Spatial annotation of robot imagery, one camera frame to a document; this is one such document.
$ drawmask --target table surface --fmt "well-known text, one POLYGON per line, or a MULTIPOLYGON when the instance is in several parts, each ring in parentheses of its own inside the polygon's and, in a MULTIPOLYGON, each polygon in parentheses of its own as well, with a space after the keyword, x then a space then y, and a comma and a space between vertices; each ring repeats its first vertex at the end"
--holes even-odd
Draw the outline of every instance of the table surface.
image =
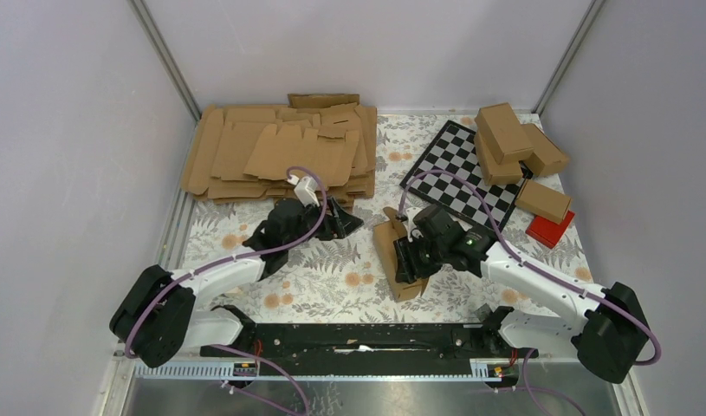
MULTIPOLYGON (((519 119, 541 126, 535 114, 519 114, 519 119)), ((288 264, 273 276, 220 296, 213 306, 236 305, 256 322, 476 322, 475 311, 484 303, 491 308, 508 305, 528 313, 553 315, 527 295, 450 266, 431 277, 422 296, 408 302, 393 301, 373 247, 372 228, 386 220, 385 206, 398 206, 402 192, 398 183, 447 120, 475 128, 473 115, 380 115, 375 196, 357 199, 353 209, 353 214, 365 221, 364 226, 345 240, 313 239, 291 250, 288 264)), ((562 191, 557 175, 536 181, 562 191)), ((410 205, 427 205, 411 194, 408 201, 410 205)), ((250 236, 272 207, 270 200, 197 203, 183 267, 227 255, 250 236)), ((557 270, 591 282, 574 225, 570 224, 559 244, 550 250, 526 235, 533 217, 515 208, 504 230, 508 241, 557 270)))

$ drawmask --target metal frame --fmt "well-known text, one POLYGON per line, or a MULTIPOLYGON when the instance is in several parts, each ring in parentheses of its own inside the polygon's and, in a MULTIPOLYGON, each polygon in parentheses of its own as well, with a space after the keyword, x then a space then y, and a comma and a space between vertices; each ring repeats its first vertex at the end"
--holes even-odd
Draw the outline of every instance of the metal frame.
POLYGON ((199 121, 202 112, 199 110, 199 106, 195 101, 185 78, 182 76, 182 71, 179 70, 177 63, 172 57, 172 53, 166 46, 164 37, 161 35, 161 32, 159 32, 156 22, 153 21, 153 17, 151 16, 151 12, 148 7, 146 7, 146 3, 144 3, 144 0, 128 0, 128 3, 131 5, 133 13, 135 13, 141 27, 144 29, 146 37, 148 37, 149 41, 151 41, 154 50, 157 55, 159 55, 161 64, 164 65, 166 73, 169 75, 174 87, 179 92, 179 96, 182 101, 187 106, 187 110, 190 112, 191 116, 194 117, 195 121, 199 121))
POLYGON ((598 18, 598 15, 603 9, 603 6, 605 6, 605 3, 606 0, 593 0, 590 3, 590 7, 587 8, 587 13, 585 13, 585 15, 582 17, 580 26, 578 26, 577 31, 574 32, 574 36, 572 36, 572 41, 570 41, 569 46, 567 46, 567 50, 561 57, 559 64, 557 64, 557 68, 554 70, 552 78, 549 80, 549 83, 547 84, 546 89, 544 89, 544 92, 541 93, 541 97, 536 102, 532 113, 536 113, 539 116, 544 113, 544 109, 547 107, 549 100, 552 99, 554 91, 561 83, 564 74, 567 72, 567 69, 572 64, 574 56, 577 54, 577 51, 580 50, 580 46, 582 46, 582 43, 585 41, 587 33, 590 31, 590 28, 593 26, 593 23, 595 23, 595 20, 598 18))

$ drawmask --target checkered board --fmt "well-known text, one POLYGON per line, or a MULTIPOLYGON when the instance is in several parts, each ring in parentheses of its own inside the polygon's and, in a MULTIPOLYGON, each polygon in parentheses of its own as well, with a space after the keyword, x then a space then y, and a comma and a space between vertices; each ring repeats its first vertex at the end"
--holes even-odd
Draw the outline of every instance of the checkered board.
MULTIPOLYGON (((522 166, 523 179, 517 184, 485 185, 475 156, 474 138, 474 131, 448 120, 414 167, 404 176, 401 186, 405 187, 414 175, 430 169, 454 173, 477 187, 478 193, 485 198, 492 211, 498 228, 502 230, 514 210, 515 196, 532 173, 522 166)), ((482 224, 492 228, 480 200, 449 176, 427 175, 424 180, 418 180, 412 185, 410 192, 431 204, 441 205, 468 224, 482 224)))

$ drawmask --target gray wall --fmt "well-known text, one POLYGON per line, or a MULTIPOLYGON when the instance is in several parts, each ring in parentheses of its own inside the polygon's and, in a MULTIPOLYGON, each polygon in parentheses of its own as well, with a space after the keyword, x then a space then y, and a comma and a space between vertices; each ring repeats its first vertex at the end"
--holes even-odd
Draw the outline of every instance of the gray wall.
POLYGON ((193 125, 127 2, 0 2, 0 415, 89 414, 193 125))
POLYGON ((663 344, 638 370, 651 414, 706 414, 706 0, 609 2, 544 126, 593 275, 632 286, 663 344))
POLYGON ((379 109, 531 108, 590 0, 147 0, 200 107, 356 92, 379 109))

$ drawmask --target flattened cardboard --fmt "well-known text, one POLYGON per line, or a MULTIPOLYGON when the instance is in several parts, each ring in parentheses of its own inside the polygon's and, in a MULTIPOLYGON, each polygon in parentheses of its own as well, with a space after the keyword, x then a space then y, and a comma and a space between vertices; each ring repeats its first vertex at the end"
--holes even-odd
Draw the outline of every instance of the flattened cardboard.
POLYGON ((350 103, 360 104, 360 94, 289 94, 293 108, 327 108, 350 103))
POLYGON ((229 159, 233 153, 233 146, 230 143, 230 135, 233 131, 233 122, 227 121, 223 126, 223 132, 220 133, 220 142, 217 144, 217 154, 215 155, 215 161, 212 162, 212 169, 210 171, 210 176, 212 178, 220 178, 222 175, 223 166, 225 166, 226 159, 229 159))
POLYGON ((523 172, 521 172, 521 166, 518 162, 498 165, 490 149, 483 143, 483 137, 480 136, 480 132, 475 134, 473 140, 475 141, 475 155, 477 156, 477 161, 480 162, 483 180, 486 185, 516 184, 521 180, 523 172))
POLYGON ((429 282, 429 279, 420 279, 412 284, 396 282, 398 259, 396 258, 396 250, 393 248, 393 242, 405 236, 405 228, 395 218, 373 227, 373 244, 383 265, 383 271, 391 288, 393 300, 396 302, 408 301, 419 294, 423 294, 429 282))
POLYGON ((273 108, 229 107, 225 111, 225 120, 273 123, 276 121, 276 111, 273 108))
POLYGON ((293 121, 277 121, 276 125, 281 128, 283 126, 299 126, 302 128, 311 127, 312 123, 309 120, 293 120, 293 121))
POLYGON ((260 198, 267 187, 268 184, 261 181, 239 182, 213 178, 210 180, 207 198, 260 198))
POLYGON ((572 199, 567 195, 528 179, 515 198, 515 206, 549 221, 561 224, 572 199))
POLYGON ((549 176, 567 167, 569 157, 535 124, 524 124, 523 131, 534 145, 534 152, 523 163, 536 176, 549 176))
POLYGON ((518 117, 507 102, 482 107, 475 117, 477 131, 499 164, 525 160, 534 151, 518 117))
POLYGON ((192 147, 190 149, 190 154, 187 156, 187 161, 185 163, 185 170, 182 172, 182 180, 180 184, 182 185, 182 189, 185 192, 188 192, 187 190, 189 189, 190 186, 190 177, 192 174, 192 170, 194 169, 194 159, 197 157, 197 152, 199 149, 199 143, 202 141, 202 132, 204 130, 204 123, 207 122, 208 117, 210 116, 210 113, 215 111, 215 105, 210 104, 207 106, 204 111, 202 112, 202 117, 199 120, 199 123, 197 125, 197 129, 194 133, 194 140, 192 141, 192 147))
POLYGON ((318 135, 319 132, 307 128, 302 136, 299 126, 282 126, 278 133, 274 128, 264 128, 243 173, 259 179, 283 180, 288 166, 309 166, 325 187, 344 185, 352 170, 352 161, 347 164, 342 159, 346 146, 351 146, 345 132, 332 126, 318 135))
POLYGON ((263 201, 268 199, 266 195, 263 195, 262 197, 259 198, 217 198, 217 199, 212 199, 212 202, 215 203, 215 205, 222 205, 222 204, 234 204, 235 202, 256 202, 256 201, 263 201))
MULTIPOLYGON (((339 111, 321 114, 322 126, 333 126, 338 128, 344 128, 347 131, 357 130, 359 132, 362 132, 363 125, 361 123, 360 117, 352 110, 342 112, 342 108, 340 107, 344 106, 339 106, 339 111)), ((353 159, 353 168, 351 171, 351 175, 359 176, 365 174, 367 167, 368 161, 366 156, 366 146, 358 146, 355 149, 355 157, 353 159)))
POLYGON ((220 135, 223 132, 223 125, 223 110, 216 108, 207 116, 207 121, 204 123, 202 138, 192 163, 191 175, 185 191, 201 195, 210 186, 210 174, 217 154, 220 135))
POLYGON ((368 182, 366 183, 366 196, 372 198, 375 194, 375 170, 368 173, 368 182))
POLYGON ((339 106, 331 106, 328 108, 320 108, 320 115, 322 117, 326 115, 343 114, 355 111, 358 106, 357 102, 351 102, 350 104, 339 104, 339 106))
POLYGON ((244 174, 243 168, 248 163, 258 137, 266 126, 269 124, 238 121, 233 123, 229 132, 224 129, 220 146, 217 148, 212 176, 222 180, 257 180, 253 176, 244 174))
POLYGON ((366 158, 368 160, 367 172, 375 170, 376 164, 376 139, 378 134, 378 109, 376 107, 355 108, 355 113, 363 123, 363 140, 366 143, 366 158))

